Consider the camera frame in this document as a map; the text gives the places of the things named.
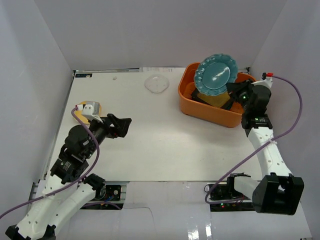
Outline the black square amber plate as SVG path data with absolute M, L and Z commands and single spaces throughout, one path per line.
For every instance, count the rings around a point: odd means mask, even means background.
M 192 92 L 191 99 L 193 101 L 224 110 L 229 110 L 234 103 L 227 92 L 211 96 L 200 93 L 197 89 Z

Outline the teal scalloped round plate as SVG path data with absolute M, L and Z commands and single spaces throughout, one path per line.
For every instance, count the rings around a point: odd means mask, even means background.
M 204 59 L 194 74 L 195 88 L 204 95 L 218 96 L 227 92 L 227 83 L 238 75 L 237 62 L 228 54 L 217 53 Z

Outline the clear glass small plate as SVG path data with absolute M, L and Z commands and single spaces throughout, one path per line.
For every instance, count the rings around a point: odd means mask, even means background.
M 153 74 L 144 81 L 144 87 L 154 94 L 164 92 L 169 86 L 170 81 L 161 74 Z

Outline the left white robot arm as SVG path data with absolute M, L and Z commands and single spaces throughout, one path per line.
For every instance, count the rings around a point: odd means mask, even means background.
M 111 113 L 86 118 L 89 126 L 80 122 L 69 130 L 42 195 L 29 201 L 32 206 L 19 223 L 7 228 L 5 234 L 11 240 L 54 240 L 65 222 L 87 202 L 105 197 L 106 181 L 91 173 L 88 159 L 93 154 L 100 156 L 100 144 L 106 138 L 125 137 L 132 119 Z

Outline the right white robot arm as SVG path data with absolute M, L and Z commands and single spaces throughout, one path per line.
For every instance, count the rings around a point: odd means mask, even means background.
M 236 200 L 244 195 L 257 213 L 292 216 L 296 213 L 303 190 L 301 177 L 286 166 L 273 137 L 273 126 L 266 111 L 271 98 L 272 79 L 227 83 L 232 100 L 243 108 L 241 126 L 257 151 L 262 180 L 244 173 L 232 173 L 227 179 L 226 195 Z

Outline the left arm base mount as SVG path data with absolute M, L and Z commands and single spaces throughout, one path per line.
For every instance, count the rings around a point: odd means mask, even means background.
M 120 201 L 122 186 L 121 185 L 102 185 L 97 188 L 93 201 L 110 202 Z

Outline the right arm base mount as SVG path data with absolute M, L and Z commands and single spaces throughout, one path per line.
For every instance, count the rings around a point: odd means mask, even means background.
M 230 191 L 225 182 L 212 191 L 209 200 L 219 202 L 210 204 L 212 213 L 254 211 L 252 201 L 242 193 Z

